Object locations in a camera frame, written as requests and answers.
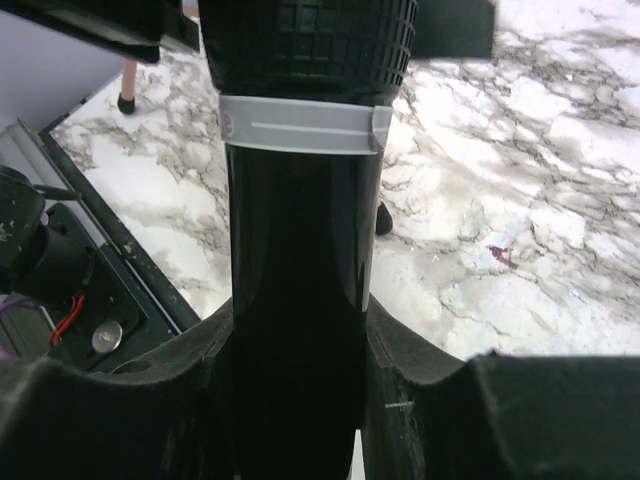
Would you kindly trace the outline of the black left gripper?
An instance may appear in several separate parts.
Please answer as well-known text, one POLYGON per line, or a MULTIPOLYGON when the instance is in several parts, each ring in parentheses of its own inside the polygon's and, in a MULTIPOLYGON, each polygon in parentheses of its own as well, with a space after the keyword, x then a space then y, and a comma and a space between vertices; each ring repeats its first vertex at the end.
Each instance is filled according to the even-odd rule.
POLYGON ((200 50, 199 26, 179 1, 2 0, 1 10, 141 63, 158 63, 162 48, 200 50))

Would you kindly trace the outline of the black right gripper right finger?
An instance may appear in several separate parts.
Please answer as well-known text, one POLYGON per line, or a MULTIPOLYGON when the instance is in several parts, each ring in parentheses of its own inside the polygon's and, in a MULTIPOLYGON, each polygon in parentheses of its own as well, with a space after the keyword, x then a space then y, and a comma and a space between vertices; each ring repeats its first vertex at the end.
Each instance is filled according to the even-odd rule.
POLYGON ((361 433, 370 479, 635 479, 635 357, 459 360, 367 314, 361 433))

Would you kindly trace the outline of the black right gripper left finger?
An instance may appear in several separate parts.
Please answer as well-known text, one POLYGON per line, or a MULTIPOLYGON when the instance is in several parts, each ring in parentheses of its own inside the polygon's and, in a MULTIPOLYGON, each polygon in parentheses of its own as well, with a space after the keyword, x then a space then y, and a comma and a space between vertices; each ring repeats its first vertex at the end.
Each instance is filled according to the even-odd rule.
POLYGON ((211 386, 232 306, 111 373, 1 363, 4 479, 231 479, 211 386))

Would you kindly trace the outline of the black handheld microphone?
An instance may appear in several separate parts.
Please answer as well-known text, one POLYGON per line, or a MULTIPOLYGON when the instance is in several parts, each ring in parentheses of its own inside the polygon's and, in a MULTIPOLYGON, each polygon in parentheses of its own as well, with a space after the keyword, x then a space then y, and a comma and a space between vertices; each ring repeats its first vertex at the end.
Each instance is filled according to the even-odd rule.
POLYGON ((203 1, 229 184, 244 479, 343 479, 384 149, 414 1, 203 1))

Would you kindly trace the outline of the black clip-on holder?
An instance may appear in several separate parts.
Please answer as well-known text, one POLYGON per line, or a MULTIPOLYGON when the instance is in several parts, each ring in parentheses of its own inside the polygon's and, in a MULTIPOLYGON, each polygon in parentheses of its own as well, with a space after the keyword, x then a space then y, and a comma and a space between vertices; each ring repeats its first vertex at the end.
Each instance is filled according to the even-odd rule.
POLYGON ((419 1, 411 59, 488 60, 493 53, 495 22, 494 1, 419 1))

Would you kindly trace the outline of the pink perforated music stand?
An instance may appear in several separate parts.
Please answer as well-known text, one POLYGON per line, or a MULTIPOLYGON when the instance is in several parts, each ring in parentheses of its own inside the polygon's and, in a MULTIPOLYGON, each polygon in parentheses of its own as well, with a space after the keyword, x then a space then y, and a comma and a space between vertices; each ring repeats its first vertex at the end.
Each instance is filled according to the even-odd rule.
POLYGON ((135 112, 135 81, 138 63, 127 60, 121 78, 121 89, 117 99, 118 110, 126 116, 135 112))

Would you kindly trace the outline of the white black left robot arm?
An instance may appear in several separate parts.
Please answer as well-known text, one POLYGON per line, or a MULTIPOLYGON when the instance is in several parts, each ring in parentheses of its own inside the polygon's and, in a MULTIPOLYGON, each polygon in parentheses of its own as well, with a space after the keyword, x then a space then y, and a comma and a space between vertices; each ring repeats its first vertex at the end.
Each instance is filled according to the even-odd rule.
MULTIPOLYGON (((198 27, 181 1, 3 1, 1 10, 140 63, 157 63, 162 48, 199 50, 198 27)), ((13 168, 1 168, 3 294, 56 305, 80 289, 90 271, 82 247, 37 272, 51 243, 41 222, 45 203, 70 198, 60 189, 31 183, 13 168)))

